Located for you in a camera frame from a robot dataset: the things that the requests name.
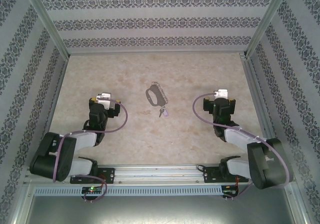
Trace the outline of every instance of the vented metal strip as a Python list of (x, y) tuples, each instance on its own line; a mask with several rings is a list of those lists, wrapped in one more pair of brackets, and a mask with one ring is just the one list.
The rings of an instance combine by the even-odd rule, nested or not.
[[(81, 196), (81, 186), (40, 186), (36, 187), (34, 195), (42, 197), (71, 197)], [(206, 186), (108, 186), (106, 196), (208, 196), (222, 195), (220, 185)]]

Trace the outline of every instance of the wall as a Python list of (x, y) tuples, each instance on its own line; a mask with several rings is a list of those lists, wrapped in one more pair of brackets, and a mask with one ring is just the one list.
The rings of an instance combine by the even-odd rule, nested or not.
[(71, 54), (245, 51), (271, 0), (42, 0)]
[(311, 223), (320, 223), (319, 30), (319, 0), (283, 0), (250, 57)]
[(46, 130), (66, 61), (29, 0), (0, 0), (0, 224)]

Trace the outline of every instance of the patterned wallpaper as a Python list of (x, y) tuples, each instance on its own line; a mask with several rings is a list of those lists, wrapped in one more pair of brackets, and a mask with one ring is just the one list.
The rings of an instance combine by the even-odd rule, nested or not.
[(0, 0), (0, 224), (16, 204), (66, 62), (29, 0)]
[(245, 51), (271, 0), (42, 0), (68, 51)]
[(283, 0), (251, 56), (311, 223), (320, 223), (319, 13), (319, 0)]

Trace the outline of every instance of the beige marble floor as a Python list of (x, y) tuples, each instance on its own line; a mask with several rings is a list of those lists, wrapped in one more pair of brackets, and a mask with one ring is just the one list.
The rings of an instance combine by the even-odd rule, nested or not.
[[(145, 91), (159, 82), (168, 98), (169, 117), (159, 118), (159, 107), (150, 105)], [(221, 158), (243, 155), (233, 144), (217, 138), (212, 126), (193, 114), (194, 99), (217, 89), (228, 89), (236, 99), (232, 119), (261, 135), (244, 70), (237, 53), (159, 53), (71, 56), (55, 109), (51, 132), (65, 134), (82, 129), (89, 117), (88, 100), (111, 92), (128, 110), (126, 126), (106, 134), (97, 147), (77, 155), (99, 164), (198, 164), (219, 163)], [(202, 101), (196, 105), (202, 117)], [(107, 130), (120, 126), (122, 111), (109, 119)]]

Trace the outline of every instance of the key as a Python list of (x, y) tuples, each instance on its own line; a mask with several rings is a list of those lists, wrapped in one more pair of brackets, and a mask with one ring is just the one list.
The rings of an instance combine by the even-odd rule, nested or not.
[(160, 109), (160, 115), (159, 115), (159, 117), (161, 117), (161, 115), (162, 115), (162, 113), (164, 113), (164, 111), (165, 111), (165, 109), (163, 109), (163, 108)]

